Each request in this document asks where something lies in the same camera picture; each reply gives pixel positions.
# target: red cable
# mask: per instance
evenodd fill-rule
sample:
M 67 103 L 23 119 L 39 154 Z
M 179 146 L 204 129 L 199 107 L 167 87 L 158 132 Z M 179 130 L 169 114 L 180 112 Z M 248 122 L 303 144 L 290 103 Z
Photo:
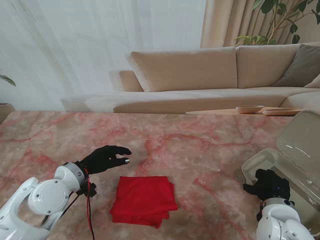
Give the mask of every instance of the red cable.
M 86 174 L 88 175 L 88 177 L 87 177 L 87 182 L 88 182 L 88 196 L 87 196 L 87 198 L 86 198 L 86 216 L 87 216 L 87 219 L 88 219 L 88 224 L 89 224 L 89 228 L 90 228 L 91 234 L 92 234 L 92 236 L 94 236 L 94 231 L 93 231 L 92 226 L 91 226 L 91 216 L 90 216 L 90 213 L 89 213 L 90 178 L 89 178 L 89 174 L 88 174 L 87 169 L 85 168 L 84 170 L 85 170 Z

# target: beige sofa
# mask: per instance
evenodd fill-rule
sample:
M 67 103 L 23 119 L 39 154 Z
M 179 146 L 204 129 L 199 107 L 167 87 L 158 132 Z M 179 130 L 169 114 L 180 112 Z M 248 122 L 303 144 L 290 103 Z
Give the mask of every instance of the beige sofa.
M 320 42 L 308 43 L 320 46 Z M 299 44 L 133 52 L 112 72 L 113 92 L 61 101 L 67 111 L 184 114 L 240 105 L 320 111 L 320 88 L 273 87 Z

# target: sofa cushion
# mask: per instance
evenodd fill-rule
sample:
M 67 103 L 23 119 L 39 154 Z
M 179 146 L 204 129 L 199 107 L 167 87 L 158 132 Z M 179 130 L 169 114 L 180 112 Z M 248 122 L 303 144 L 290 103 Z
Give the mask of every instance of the sofa cushion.
M 210 89 L 163 92 L 102 92 L 61 99 L 67 111 L 184 114 L 239 105 L 279 107 L 286 97 L 249 89 Z
M 320 46 L 320 42 L 307 43 Z M 269 87 L 292 63 L 299 44 L 238 46 L 236 48 L 238 88 Z
M 122 71 L 110 71 L 109 76 L 113 89 L 115 91 L 125 92 L 143 92 L 134 71 L 122 70 Z
M 185 114 L 191 111 L 232 109 L 240 105 L 263 105 L 279 107 L 286 99 L 281 94 L 248 90 L 248 89 L 213 89 L 206 94 L 184 92 L 185 96 L 180 99 L 163 98 L 157 101 L 135 102 L 116 106 L 115 113 L 148 113 L 148 114 Z
M 271 93 L 271 94 L 279 94 L 285 97 L 289 97 L 296 94 L 320 91 L 320 88 L 303 88 L 303 87 L 293 87 L 293 86 L 265 86 L 265 87 L 252 87 L 247 89 L 262 91 L 262 92 Z
M 304 87 L 320 74 L 320 46 L 301 44 L 294 59 L 274 87 Z
M 288 97 L 282 108 L 299 108 L 320 112 L 320 92 L 306 92 Z
M 127 60 L 145 92 L 237 88 L 234 47 L 134 51 Z
M 304 88 L 320 88 L 320 74 L 308 85 L 305 85 Z

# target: wooden bowl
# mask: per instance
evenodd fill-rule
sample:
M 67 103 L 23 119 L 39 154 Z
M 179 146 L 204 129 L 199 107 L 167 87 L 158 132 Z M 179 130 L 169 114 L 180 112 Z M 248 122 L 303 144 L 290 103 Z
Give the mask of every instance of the wooden bowl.
M 261 105 L 245 105 L 237 106 L 235 110 L 238 114 L 254 114 L 259 112 L 264 106 Z
M 263 114 L 266 116 L 295 116 L 296 114 L 303 111 L 299 108 L 275 108 L 275 109 L 268 109 L 264 110 Z

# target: curtain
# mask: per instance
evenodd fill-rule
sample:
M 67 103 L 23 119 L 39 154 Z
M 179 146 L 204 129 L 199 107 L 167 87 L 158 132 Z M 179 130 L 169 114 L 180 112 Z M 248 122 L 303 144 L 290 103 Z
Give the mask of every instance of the curtain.
M 298 0 L 280 0 L 289 9 Z M 238 36 L 268 36 L 272 12 L 263 14 L 260 6 L 253 10 L 255 0 L 206 0 L 201 48 L 235 46 Z M 279 29 L 272 39 L 278 44 L 291 43 L 290 26 Z
M 113 91 L 132 51 L 198 49 L 205 0 L 0 1 L 0 103 L 63 110 L 60 99 Z

